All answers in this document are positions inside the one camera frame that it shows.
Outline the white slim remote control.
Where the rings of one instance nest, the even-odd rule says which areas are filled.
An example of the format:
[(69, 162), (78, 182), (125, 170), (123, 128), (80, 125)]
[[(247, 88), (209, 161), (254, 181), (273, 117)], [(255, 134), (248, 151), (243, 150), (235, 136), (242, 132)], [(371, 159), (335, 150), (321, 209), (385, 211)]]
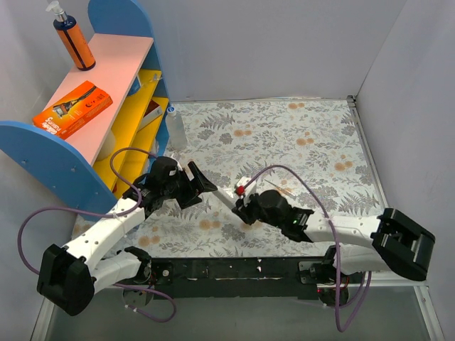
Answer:
[(229, 211), (232, 211), (237, 207), (237, 198), (231, 192), (226, 191), (223, 188), (218, 188), (213, 194), (229, 209)]

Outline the metal tweezers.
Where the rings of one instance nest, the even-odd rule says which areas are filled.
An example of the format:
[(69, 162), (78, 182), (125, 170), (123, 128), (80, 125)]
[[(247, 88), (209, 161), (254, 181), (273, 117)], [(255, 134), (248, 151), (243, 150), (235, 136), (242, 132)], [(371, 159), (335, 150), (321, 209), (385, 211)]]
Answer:
[(296, 196), (289, 190), (287, 190), (286, 188), (282, 188), (274, 183), (272, 183), (271, 181), (269, 180), (264, 180), (265, 182), (269, 183), (270, 185), (272, 185), (276, 190), (278, 190), (281, 194), (285, 194), (286, 196), (290, 197), (291, 199), (296, 199)]

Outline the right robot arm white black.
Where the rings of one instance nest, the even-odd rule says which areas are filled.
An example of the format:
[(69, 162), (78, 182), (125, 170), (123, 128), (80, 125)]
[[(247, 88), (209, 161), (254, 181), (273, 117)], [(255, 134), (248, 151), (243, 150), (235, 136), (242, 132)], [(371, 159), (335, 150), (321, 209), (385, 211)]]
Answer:
[(411, 281), (425, 281), (435, 236), (394, 208), (378, 216), (324, 217), (309, 209), (291, 206), (276, 190), (247, 194), (235, 190), (232, 209), (244, 223), (256, 221), (278, 228), (293, 242), (334, 242), (338, 251), (327, 253), (323, 277), (338, 282), (344, 276), (366, 271), (391, 271)]

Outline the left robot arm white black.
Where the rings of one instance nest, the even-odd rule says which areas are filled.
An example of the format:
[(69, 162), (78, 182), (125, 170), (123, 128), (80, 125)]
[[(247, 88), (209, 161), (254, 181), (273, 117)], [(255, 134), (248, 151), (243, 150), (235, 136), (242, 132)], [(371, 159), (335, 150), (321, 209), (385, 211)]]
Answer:
[(202, 193), (218, 188), (194, 162), (187, 173), (169, 157), (157, 158), (149, 173), (135, 180), (111, 209), (86, 233), (62, 247), (55, 244), (43, 253), (37, 291), (68, 315), (84, 311), (94, 295), (124, 279), (143, 284), (150, 279), (151, 259), (142, 251), (106, 253), (131, 229), (144, 222), (166, 200), (176, 200), (181, 209), (201, 202)]

